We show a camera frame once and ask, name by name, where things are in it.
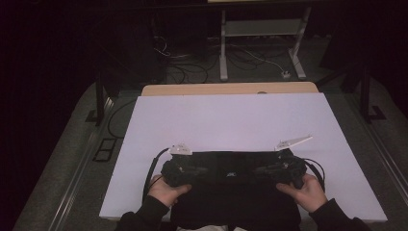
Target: person's left hand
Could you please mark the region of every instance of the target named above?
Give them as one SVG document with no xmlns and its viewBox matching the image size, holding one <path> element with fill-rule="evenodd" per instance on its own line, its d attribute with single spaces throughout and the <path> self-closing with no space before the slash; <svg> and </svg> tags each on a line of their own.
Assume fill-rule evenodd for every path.
<svg viewBox="0 0 408 231">
<path fill-rule="evenodd" d="M 165 182 L 165 179 L 162 175 L 153 176 L 150 181 L 150 185 L 151 186 L 148 195 L 151 195 L 160 200 L 167 207 L 170 207 L 177 203 L 177 197 L 191 190 L 191 185 L 183 185 L 172 188 Z"/>
</svg>

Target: hand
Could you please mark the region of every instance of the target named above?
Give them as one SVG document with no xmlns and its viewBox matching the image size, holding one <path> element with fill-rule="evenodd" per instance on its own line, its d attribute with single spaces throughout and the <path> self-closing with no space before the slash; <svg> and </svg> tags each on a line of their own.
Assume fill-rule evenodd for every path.
<svg viewBox="0 0 408 231">
<path fill-rule="evenodd" d="M 315 176 L 305 174 L 302 189 L 296 189 L 293 184 L 277 184 L 276 189 L 293 197 L 294 201 L 309 213 L 313 213 L 327 202 L 327 197 Z"/>
<path fill-rule="evenodd" d="M 172 188 L 169 186 L 162 175 L 155 175 L 150 181 L 150 190 L 148 195 L 160 200 L 167 207 L 177 203 L 177 197 L 187 193 L 191 189 L 191 185 L 183 185 Z"/>
</svg>

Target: metal leg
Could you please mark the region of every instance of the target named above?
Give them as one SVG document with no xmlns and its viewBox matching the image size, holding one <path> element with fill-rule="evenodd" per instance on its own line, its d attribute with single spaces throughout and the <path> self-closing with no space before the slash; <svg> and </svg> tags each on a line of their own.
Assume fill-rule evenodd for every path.
<svg viewBox="0 0 408 231">
<path fill-rule="evenodd" d="M 103 96 L 103 84 L 102 80 L 100 77 L 100 72 L 98 73 L 98 77 L 96 79 L 96 112 L 97 112 L 97 118 L 96 118 L 96 124 L 95 126 L 99 126 L 102 122 L 103 117 L 105 116 L 104 114 L 104 96 Z"/>
<path fill-rule="evenodd" d="M 359 72 L 363 76 L 361 79 L 361 96 L 360 96 L 360 113 L 366 123 L 371 124 L 375 119 L 386 119 L 382 111 L 377 106 L 372 106 L 374 115 L 370 115 L 370 75 L 367 74 L 367 67 L 365 65 L 359 66 Z"/>
<path fill-rule="evenodd" d="M 300 64 L 300 60 L 297 57 L 297 51 L 299 50 L 300 47 L 300 42 L 303 39 L 303 35 L 305 33 L 305 29 L 307 26 L 307 22 L 309 19 L 310 11 L 312 8 L 306 8 L 303 17 L 302 17 L 302 22 L 299 25 L 299 29 L 297 31 L 297 36 L 296 36 L 296 43 L 294 44 L 294 47 L 292 49 L 289 49 L 289 55 L 292 60 L 292 64 L 294 66 L 294 70 L 296 71 L 297 77 L 301 80 L 306 78 L 306 74 L 303 70 L 302 65 Z"/>
<path fill-rule="evenodd" d="M 219 55 L 219 72 L 221 81 L 228 81 L 227 60 L 225 57 L 225 11 L 222 11 L 221 19 L 221 54 Z"/>
</svg>

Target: black sleeve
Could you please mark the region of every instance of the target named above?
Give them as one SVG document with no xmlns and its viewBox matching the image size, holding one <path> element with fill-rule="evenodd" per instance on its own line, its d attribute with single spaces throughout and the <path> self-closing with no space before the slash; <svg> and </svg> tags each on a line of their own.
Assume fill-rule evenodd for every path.
<svg viewBox="0 0 408 231">
<path fill-rule="evenodd" d="M 158 199 L 148 195 L 136 213 L 126 213 L 117 223 L 115 231 L 159 230 L 162 217 L 168 208 Z"/>
<path fill-rule="evenodd" d="M 369 227 L 359 218 L 348 218 L 335 199 L 331 199 L 310 217 L 321 231 L 370 231 Z"/>
</svg>

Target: table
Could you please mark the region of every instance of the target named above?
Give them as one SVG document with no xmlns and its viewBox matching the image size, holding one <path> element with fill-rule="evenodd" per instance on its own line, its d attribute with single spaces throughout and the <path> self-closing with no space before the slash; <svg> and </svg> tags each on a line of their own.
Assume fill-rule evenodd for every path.
<svg viewBox="0 0 408 231">
<path fill-rule="evenodd" d="M 323 165 L 328 198 L 335 197 L 350 217 L 386 220 L 324 94 L 316 87 L 307 91 L 311 83 L 293 83 L 293 93 L 282 90 L 291 84 L 224 84 L 224 91 L 223 84 L 146 87 L 135 105 L 100 217 L 117 219 L 137 211 L 152 159 L 171 145 L 183 142 L 193 151 L 270 151 L 281 140 L 311 134 L 313 139 L 292 152 Z M 206 94 L 211 86 L 215 93 Z M 237 89 L 248 91 L 238 94 Z M 155 173 L 170 158 L 163 155 Z M 308 217 L 303 209 L 300 214 Z"/>
</svg>

